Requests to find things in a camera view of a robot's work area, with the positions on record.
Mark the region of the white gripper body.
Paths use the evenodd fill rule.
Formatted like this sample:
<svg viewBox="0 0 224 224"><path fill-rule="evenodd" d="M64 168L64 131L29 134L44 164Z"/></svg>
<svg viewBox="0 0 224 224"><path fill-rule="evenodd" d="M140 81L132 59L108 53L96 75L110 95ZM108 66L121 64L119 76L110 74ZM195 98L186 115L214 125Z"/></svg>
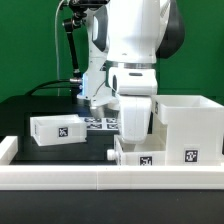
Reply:
<svg viewBox="0 0 224 224"><path fill-rule="evenodd" d="M148 133L152 96L157 94L156 71L111 67L108 84L118 100L122 140L127 144L143 143Z"/></svg>

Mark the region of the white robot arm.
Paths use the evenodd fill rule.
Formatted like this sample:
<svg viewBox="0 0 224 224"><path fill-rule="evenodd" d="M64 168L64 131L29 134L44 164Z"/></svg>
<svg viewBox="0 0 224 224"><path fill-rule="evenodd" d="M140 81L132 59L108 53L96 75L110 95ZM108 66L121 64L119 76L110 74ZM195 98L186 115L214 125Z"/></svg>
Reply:
<svg viewBox="0 0 224 224"><path fill-rule="evenodd" d="M72 27L85 26L89 44L79 97L89 101L95 117L106 108L118 112L123 142L144 142L158 88L155 64L184 40L177 1L68 0L68 6Z"/></svg>

